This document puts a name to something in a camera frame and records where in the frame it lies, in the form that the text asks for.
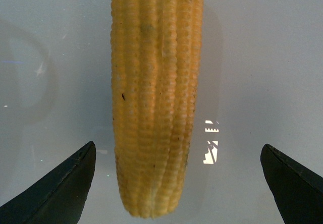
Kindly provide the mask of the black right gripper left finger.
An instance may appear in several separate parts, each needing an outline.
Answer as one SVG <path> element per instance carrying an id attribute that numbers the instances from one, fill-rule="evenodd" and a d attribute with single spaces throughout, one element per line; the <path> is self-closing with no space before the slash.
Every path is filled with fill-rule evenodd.
<path id="1" fill-rule="evenodd" d="M 95 171 L 90 141 L 1 206 L 1 223 L 78 223 Z"/>

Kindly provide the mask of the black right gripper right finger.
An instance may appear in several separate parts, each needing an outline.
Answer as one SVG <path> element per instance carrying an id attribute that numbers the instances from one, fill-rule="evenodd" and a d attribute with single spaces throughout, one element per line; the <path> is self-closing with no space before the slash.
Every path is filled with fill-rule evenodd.
<path id="1" fill-rule="evenodd" d="M 269 144 L 260 162 L 284 223 L 322 223 L 322 177 Z"/>

